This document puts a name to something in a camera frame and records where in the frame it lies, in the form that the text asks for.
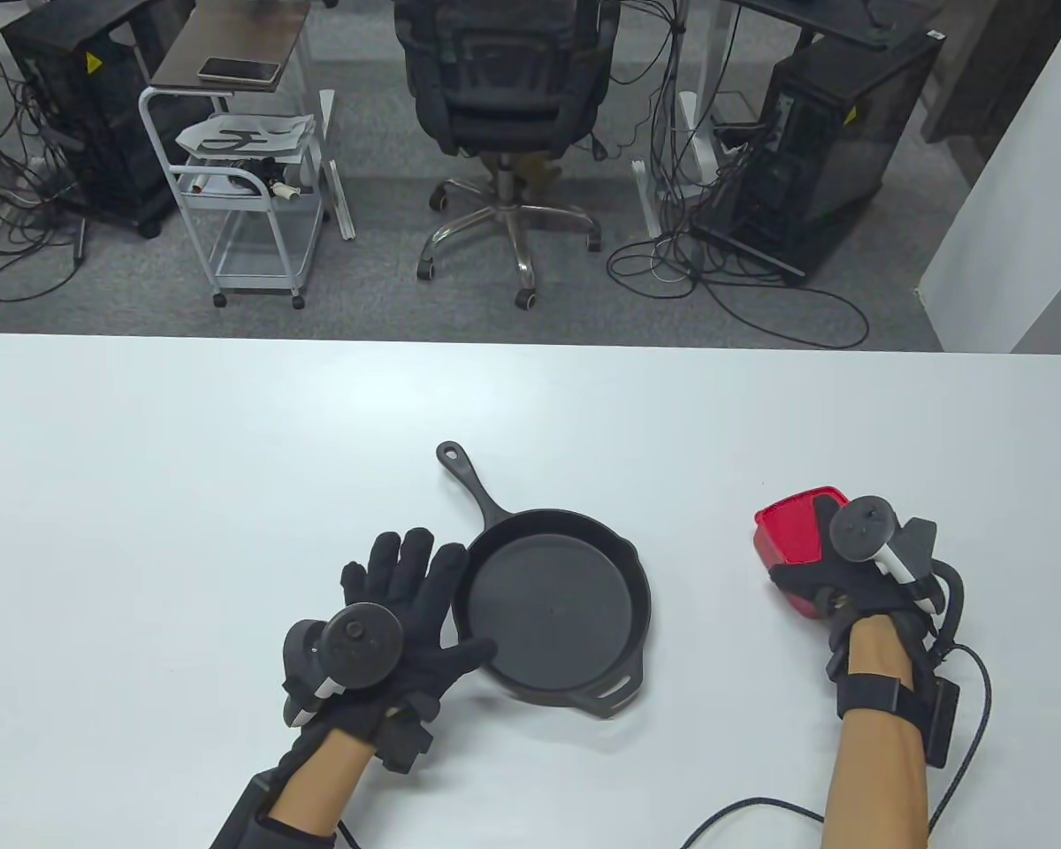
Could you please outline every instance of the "smartphone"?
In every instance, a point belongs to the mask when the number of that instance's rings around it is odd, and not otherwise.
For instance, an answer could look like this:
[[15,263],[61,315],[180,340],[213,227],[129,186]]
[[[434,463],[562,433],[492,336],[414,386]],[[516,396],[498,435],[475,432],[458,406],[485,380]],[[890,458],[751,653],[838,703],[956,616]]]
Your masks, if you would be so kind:
[[220,57],[211,56],[196,72],[196,76],[214,83],[268,86],[275,82],[275,77],[279,76],[279,65],[275,62],[220,59]]

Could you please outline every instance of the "hand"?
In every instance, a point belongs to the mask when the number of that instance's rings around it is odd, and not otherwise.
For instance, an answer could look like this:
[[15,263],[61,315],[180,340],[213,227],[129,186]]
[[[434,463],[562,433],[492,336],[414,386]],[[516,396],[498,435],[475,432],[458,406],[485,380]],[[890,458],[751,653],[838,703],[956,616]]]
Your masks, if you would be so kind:
[[[460,676],[494,659],[490,639],[440,647],[440,629],[469,559],[463,545],[441,545],[430,566],[432,552],[433,535],[425,529],[414,527],[404,541],[396,533],[382,533],[369,551],[367,570],[356,562],[345,567],[342,587],[347,605],[377,603],[400,620],[404,631],[400,661],[382,682],[327,699],[279,762],[273,783],[286,782],[332,729],[372,744],[393,772],[408,772],[413,757],[428,751],[431,740],[421,720],[434,718],[438,699]],[[425,714],[415,707],[420,700],[417,694],[434,710]]]
[[833,498],[814,499],[821,559],[802,565],[780,565],[770,570],[778,589],[813,603],[830,620],[830,647],[841,652],[858,620],[887,613],[895,625],[901,642],[914,659],[922,657],[924,636],[934,630],[932,618],[924,613],[910,594],[893,577],[885,575],[872,560],[850,562],[830,542],[830,522],[841,506]]
[[406,695],[438,700],[460,676],[494,659],[490,639],[440,647],[440,629],[469,559],[463,545],[441,545],[430,566],[432,552],[433,535],[425,529],[414,527],[404,541],[382,533],[369,551],[367,570],[350,562],[342,571],[347,605],[372,602],[388,608],[405,634],[400,662],[384,681],[333,696],[321,711],[321,721],[358,740],[371,741],[386,713]]

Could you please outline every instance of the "skillet handle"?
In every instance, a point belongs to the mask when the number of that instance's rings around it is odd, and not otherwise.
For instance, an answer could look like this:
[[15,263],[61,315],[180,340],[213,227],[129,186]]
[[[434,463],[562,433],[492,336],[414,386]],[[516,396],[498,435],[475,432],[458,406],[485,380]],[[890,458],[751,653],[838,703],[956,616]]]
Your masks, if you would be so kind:
[[581,692],[571,692],[568,696],[570,704],[599,720],[611,720],[623,711],[631,703],[632,696],[640,691],[645,666],[642,655],[643,647],[637,646],[637,651],[620,671],[602,676],[598,682],[585,688]]
[[480,513],[483,514],[483,530],[493,527],[505,518],[510,517],[510,513],[491,501],[490,495],[487,495],[487,489],[483,488],[480,477],[475,473],[471,461],[467,457],[467,453],[464,452],[459,443],[440,443],[437,446],[437,460],[440,461],[440,465],[445,469],[453,473],[453,478],[464,485],[464,488],[474,498],[474,502],[480,505]]

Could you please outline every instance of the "black pan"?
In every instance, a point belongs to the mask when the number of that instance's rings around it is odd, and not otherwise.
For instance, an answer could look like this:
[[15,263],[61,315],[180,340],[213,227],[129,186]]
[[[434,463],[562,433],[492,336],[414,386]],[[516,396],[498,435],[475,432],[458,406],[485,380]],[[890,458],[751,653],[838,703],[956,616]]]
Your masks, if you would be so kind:
[[460,639],[494,640],[490,674],[528,703],[616,714],[640,690],[651,614],[637,549],[579,513],[507,513],[456,443],[437,460],[483,513],[453,600]]

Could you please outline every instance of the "dark desk surface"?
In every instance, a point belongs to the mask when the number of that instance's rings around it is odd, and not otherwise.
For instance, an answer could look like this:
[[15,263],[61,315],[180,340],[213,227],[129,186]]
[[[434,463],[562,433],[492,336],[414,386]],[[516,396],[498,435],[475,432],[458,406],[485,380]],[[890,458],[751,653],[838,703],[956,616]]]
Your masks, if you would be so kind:
[[[151,85],[155,88],[273,92],[288,68],[295,41],[303,31],[310,0],[198,0],[173,41]],[[276,62],[280,73],[273,85],[237,87],[196,76],[211,56],[221,59]]]
[[[894,48],[939,13],[938,0],[731,0],[866,48]],[[873,20],[881,24],[873,28]]]

